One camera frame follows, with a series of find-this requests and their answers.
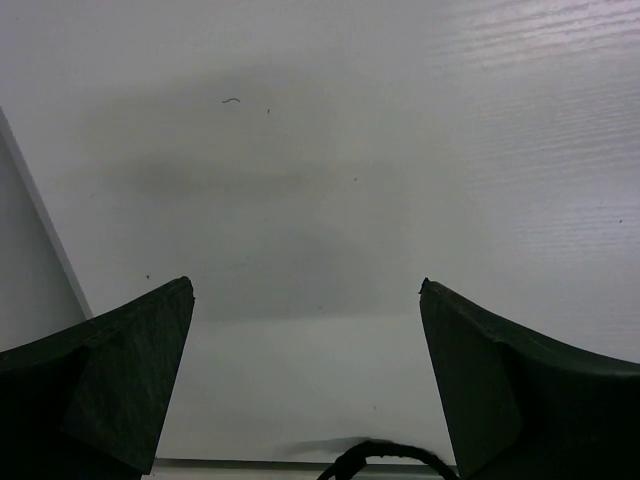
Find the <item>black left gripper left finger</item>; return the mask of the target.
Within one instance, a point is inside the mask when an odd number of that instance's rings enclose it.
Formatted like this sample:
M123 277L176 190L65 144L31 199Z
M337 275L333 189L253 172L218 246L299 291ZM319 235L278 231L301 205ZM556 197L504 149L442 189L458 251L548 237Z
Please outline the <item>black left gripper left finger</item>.
M183 276L2 352L2 478L150 474L194 305Z

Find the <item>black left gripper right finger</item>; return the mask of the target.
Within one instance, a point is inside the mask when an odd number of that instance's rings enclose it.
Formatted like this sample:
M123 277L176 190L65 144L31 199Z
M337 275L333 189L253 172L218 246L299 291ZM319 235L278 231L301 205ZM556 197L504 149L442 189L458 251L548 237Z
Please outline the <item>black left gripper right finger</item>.
M429 279L419 294L462 478L638 478L638 364L540 334Z

